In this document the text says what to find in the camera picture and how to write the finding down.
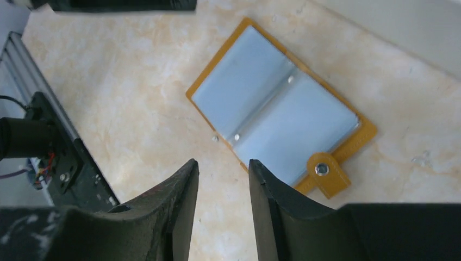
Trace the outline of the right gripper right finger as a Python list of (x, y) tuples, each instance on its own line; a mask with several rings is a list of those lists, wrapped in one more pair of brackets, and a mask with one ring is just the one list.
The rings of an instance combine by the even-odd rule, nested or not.
[(259, 260), (460, 260), (460, 204), (348, 203), (332, 209), (249, 163)]

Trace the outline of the orange leather card holder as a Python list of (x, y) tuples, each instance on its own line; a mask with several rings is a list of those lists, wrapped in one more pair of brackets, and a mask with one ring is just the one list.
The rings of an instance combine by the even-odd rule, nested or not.
[(351, 185), (341, 165), (378, 129), (249, 17), (186, 91), (244, 169), (258, 159), (302, 194)]

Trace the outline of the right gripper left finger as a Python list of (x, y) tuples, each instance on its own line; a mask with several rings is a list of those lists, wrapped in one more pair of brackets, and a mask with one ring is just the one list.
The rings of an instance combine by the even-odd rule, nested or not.
[(1, 209), (1, 260), (188, 260), (198, 162), (108, 212)]

